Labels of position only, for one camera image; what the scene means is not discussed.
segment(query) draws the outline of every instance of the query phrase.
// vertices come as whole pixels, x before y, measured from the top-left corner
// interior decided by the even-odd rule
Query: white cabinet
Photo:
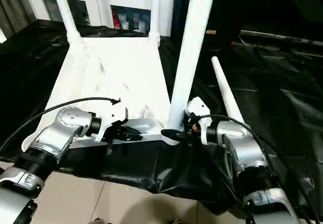
[[[56,0],[30,0],[37,19],[62,21]],[[96,0],[68,0],[77,24],[102,25]]]
[[[56,0],[30,0],[37,19],[62,21]],[[114,28],[113,11],[124,29],[144,25],[148,33],[152,0],[68,0],[76,24]],[[159,32],[170,36],[174,0],[160,0]]]
[[[144,14],[141,15],[141,17],[145,17],[148,15],[149,21],[145,20],[144,23],[149,24],[150,23],[150,10],[151,10],[151,0],[97,0],[100,14],[101,14],[101,20],[102,24],[106,25],[110,28],[114,28],[114,22],[113,22],[113,13],[112,9],[115,8],[115,10],[119,8],[123,8],[123,11],[126,11],[127,9],[124,8],[135,8],[139,9],[138,14]],[[159,14],[159,32],[162,36],[170,36],[171,34],[171,26],[172,26],[172,14],[173,14],[173,0],[160,0],[160,14]],[[133,16],[131,15],[131,12],[127,15],[130,15],[130,19],[127,20],[127,23],[131,23],[133,21]]]

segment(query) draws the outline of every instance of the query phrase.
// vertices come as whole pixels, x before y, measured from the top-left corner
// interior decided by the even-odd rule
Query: black cable
[[[240,126],[242,126],[243,128],[245,128],[248,132],[250,132],[254,138],[254,140],[256,141],[256,143],[259,145],[259,147],[261,148],[262,152],[264,153],[264,155],[266,156],[266,159],[270,165],[270,167],[272,169],[273,168],[273,163],[268,155],[268,153],[264,150],[264,147],[263,147],[263,144],[259,138],[259,136],[245,123],[243,122],[240,122],[234,118],[231,118],[231,117],[227,117],[227,116],[224,116],[224,115],[204,115],[204,116],[197,116],[198,119],[201,119],[201,118],[207,118],[207,117],[211,117],[211,118],[219,118],[219,119],[225,119],[225,120],[229,120],[229,121],[232,121],[232,122],[235,122],[237,124],[239,124]],[[301,191],[304,199],[306,200],[307,202],[307,205],[308,207],[310,208],[311,212],[313,212],[314,214],[314,221],[315,221],[315,224],[320,224],[320,220],[319,220],[319,216],[317,214],[317,212],[315,211],[313,205],[311,204],[311,202],[309,201],[308,199],[308,196],[304,190],[304,188],[301,186],[301,184],[299,183],[299,180],[297,179],[296,175],[294,174],[294,172],[291,170],[291,168],[288,166],[288,164],[286,163],[285,159],[283,156],[281,156],[276,148],[271,144],[269,143],[267,140],[265,140],[265,142],[267,143],[267,145],[276,153],[277,157],[280,159],[280,161],[283,163],[283,165],[285,166],[285,168],[287,169],[287,171],[289,172],[289,174],[293,177],[293,179],[295,180],[295,182],[297,183],[298,185],[298,188],[299,190]]]
[[[44,111],[42,111],[41,113],[38,113],[37,115],[33,116],[32,118],[30,118],[28,121],[26,121],[24,124],[22,124],[17,130],[15,130],[13,132],[13,134],[11,134],[6,140],[5,142],[3,143],[3,145],[0,147],[0,152],[3,151],[9,141],[18,133],[20,132],[21,129],[23,129],[26,125],[28,125],[29,123],[31,123],[33,120],[41,117],[42,115],[52,111],[52,110],[55,110],[55,109],[58,109],[60,107],[63,107],[63,106],[66,106],[66,105],[70,105],[70,104],[74,104],[74,103],[78,103],[78,102],[82,102],[82,101],[88,101],[88,100],[107,100],[107,101],[110,101],[112,104],[116,104],[118,102],[120,102],[120,100],[116,100],[116,99],[110,99],[110,98],[105,98],[105,97],[89,97],[89,98],[82,98],[82,99],[75,99],[75,100],[71,100],[71,101],[68,101],[68,102],[65,102],[65,103],[62,103],[62,104],[59,104],[59,105],[56,105],[56,106],[53,106],[51,108],[48,108]]]

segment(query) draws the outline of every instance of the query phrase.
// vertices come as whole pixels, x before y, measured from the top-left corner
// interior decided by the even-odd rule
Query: metal joint
[[[0,176],[0,183],[4,181],[10,181],[28,190],[43,189],[45,186],[45,182],[40,177],[18,167],[7,168]]]

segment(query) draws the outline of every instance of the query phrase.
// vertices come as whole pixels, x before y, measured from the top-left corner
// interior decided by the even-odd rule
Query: white chair leg
[[[213,0],[190,0],[170,115],[165,129],[183,130],[184,109],[191,92],[212,2]],[[178,144],[177,141],[166,137],[163,137],[163,140],[169,145]]]
[[[67,40],[71,42],[79,42],[81,40],[80,33],[76,29],[75,22],[71,13],[71,9],[67,0],[56,0],[62,14],[63,22],[67,31]]]
[[[160,12],[160,0],[152,0],[149,39],[155,40],[158,47],[160,44],[159,12]]]

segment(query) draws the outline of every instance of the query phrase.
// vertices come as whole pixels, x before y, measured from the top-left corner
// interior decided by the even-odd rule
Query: black tarp
[[[144,36],[106,27],[78,29],[88,37]],[[65,33],[62,23],[36,21],[0,44],[1,143],[44,109],[68,51]],[[162,38],[159,53],[171,95],[179,48]],[[210,62],[216,54],[201,53],[190,97],[200,96],[211,113],[225,114]],[[284,156],[323,216],[323,60],[242,46],[232,46],[219,58],[246,123]],[[0,160],[14,161],[37,124],[12,139]],[[236,204],[222,159],[222,149],[215,146],[156,141],[117,145],[108,157],[102,146],[70,149],[57,171],[196,199],[221,213]],[[285,167],[274,155],[273,160],[292,203],[306,204]]]

